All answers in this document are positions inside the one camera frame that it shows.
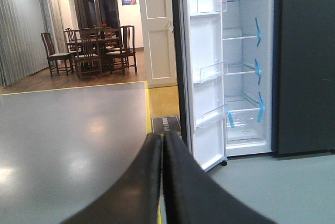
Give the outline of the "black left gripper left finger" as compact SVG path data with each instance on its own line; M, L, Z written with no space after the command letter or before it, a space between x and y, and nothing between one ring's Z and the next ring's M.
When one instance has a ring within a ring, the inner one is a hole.
M162 145L160 135L147 134L117 182L62 223L157 223Z

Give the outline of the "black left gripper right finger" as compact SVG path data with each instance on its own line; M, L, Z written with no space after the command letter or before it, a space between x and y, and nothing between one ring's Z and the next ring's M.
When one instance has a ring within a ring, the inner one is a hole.
M274 223L219 186L175 131L163 137L162 176L168 223Z

